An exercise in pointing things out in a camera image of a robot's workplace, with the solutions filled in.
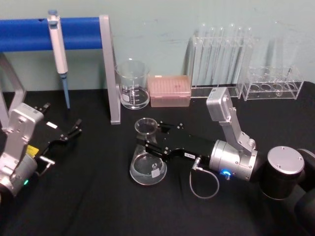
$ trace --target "glassware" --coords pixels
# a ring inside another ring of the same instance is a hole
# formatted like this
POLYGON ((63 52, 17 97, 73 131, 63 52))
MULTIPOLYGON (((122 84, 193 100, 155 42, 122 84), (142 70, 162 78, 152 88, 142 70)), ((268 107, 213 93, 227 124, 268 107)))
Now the glassware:
POLYGON ((121 104, 131 110, 144 108, 150 101, 147 90, 149 68, 141 61, 129 59, 115 69, 120 77, 121 104))
MULTIPOLYGON (((142 118, 134 125, 137 138, 156 143, 155 132, 158 123, 151 118, 142 118)), ((167 165, 161 158, 145 151, 145 147, 137 144, 130 165, 130 175, 139 184, 153 185, 160 182, 166 175, 167 165)))

